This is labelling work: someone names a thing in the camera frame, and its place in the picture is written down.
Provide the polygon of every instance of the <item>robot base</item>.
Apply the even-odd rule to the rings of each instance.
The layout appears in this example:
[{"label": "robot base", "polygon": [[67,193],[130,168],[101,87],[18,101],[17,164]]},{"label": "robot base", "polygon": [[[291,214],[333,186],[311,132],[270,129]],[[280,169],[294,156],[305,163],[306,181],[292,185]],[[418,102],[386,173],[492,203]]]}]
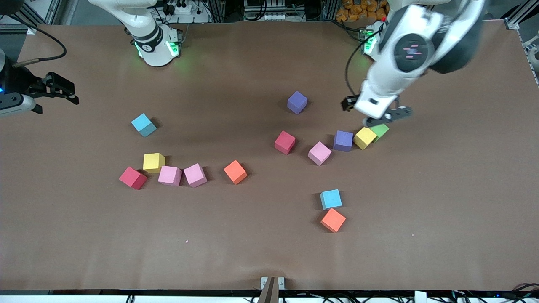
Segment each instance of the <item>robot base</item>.
[{"label": "robot base", "polygon": [[144,52],[139,49],[139,56],[150,66],[163,66],[179,57],[182,48],[183,33],[171,28],[168,25],[160,24],[163,30],[163,39],[155,47],[153,52]]}]

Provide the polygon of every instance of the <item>green cube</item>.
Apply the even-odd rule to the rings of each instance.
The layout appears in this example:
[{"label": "green cube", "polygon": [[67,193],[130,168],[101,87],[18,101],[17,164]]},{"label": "green cube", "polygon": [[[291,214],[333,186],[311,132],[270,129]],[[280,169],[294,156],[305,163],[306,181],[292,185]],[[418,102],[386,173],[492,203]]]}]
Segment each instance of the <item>green cube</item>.
[{"label": "green cube", "polygon": [[370,128],[373,133],[376,134],[376,139],[373,142],[378,141],[385,133],[388,132],[389,127],[385,124],[376,125]]}]

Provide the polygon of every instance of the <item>purple cube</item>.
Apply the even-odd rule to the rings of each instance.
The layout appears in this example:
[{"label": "purple cube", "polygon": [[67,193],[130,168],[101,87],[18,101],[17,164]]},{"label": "purple cube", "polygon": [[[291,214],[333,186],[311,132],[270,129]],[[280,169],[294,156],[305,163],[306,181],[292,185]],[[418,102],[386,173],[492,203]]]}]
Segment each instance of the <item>purple cube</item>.
[{"label": "purple cube", "polygon": [[343,152],[349,152],[352,150],[353,133],[343,132],[338,130],[333,139],[333,149]]},{"label": "purple cube", "polygon": [[299,115],[301,111],[307,106],[307,97],[296,91],[290,98],[288,98],[288,108]]}]

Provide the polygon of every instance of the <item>yellow cube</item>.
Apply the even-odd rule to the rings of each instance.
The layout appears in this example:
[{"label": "yellow cube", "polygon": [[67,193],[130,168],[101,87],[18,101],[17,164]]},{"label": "yellow cube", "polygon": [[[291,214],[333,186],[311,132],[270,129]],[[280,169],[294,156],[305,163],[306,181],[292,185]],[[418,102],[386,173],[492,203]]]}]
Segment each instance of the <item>yellow cube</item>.
[{"label": "yellow cube", "polygon": [[357,134],[354,136],[354,143],[359,146],[361,149],[366,149],[371,142],[376,139],[376,134],[370,130],[370,128],[363,127]]},{"label": "yellow cube", "polygon": [[163,165],[165,165],[165,157],[160,153],[144,155],[143,170],[151,174],[159,173]]}]

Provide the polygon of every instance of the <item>green led light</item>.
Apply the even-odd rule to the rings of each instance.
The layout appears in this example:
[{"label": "green led light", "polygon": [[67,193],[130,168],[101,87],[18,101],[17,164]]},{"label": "green led light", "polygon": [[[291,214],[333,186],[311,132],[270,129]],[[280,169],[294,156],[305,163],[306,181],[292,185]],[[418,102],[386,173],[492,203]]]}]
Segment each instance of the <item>green led light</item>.
[{"label": "green led light", "polygon": [[142,58],[142,53],[141,53],[140,47],[137,45],[136,42],[135,42],[135,47],[136,47],[136,50],[139,52],[139,57]]},{"label": "green led light", "polygon": [[370,54],[372,52],[372,48],[376,44],[376,37],[372,36],[367,42],[365,43],[365,48],[363,50],[364,53]]},{"label": "green led light", "polygon": [[170,54],[175,57],[179,54],[178,45],[176,43],[170,43],[167,41],[167,47],[169,48]]}]

